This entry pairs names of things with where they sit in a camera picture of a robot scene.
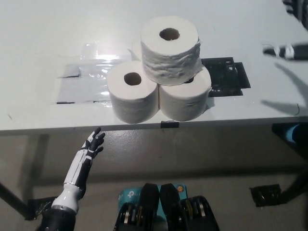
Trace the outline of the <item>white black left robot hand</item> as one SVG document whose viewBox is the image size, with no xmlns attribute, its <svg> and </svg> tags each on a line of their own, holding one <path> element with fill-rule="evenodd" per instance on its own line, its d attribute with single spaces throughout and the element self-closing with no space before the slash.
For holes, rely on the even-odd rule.
<svg viewBox="0 0 308 231">
<path fill-rule="evenodd" d="M 64 184 L 78 187 L 85 193 L 86 183 L 94 158 L 103 150 L 105 133 L 101 133 L 101 127 L 96 128 L 86 139 L 79 151 L 77 151 L 68 170 Z"/>
</svg>

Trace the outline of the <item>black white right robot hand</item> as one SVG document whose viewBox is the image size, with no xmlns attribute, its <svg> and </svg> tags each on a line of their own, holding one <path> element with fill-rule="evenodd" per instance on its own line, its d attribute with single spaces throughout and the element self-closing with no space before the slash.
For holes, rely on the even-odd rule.
<svg viewBox="0 0 308 231">
<path fill-rule="evenodd" d="M 288 14 L 292 14 L 302 26 L 308 29 L 308 1 L 307 0 L 282 0 Z M 271 57 L 291 61 L 308 60 L 308 43 L 287 44 L 282 46 L 268 45 L 263 49 L 263 54 Z"/>
</svg>

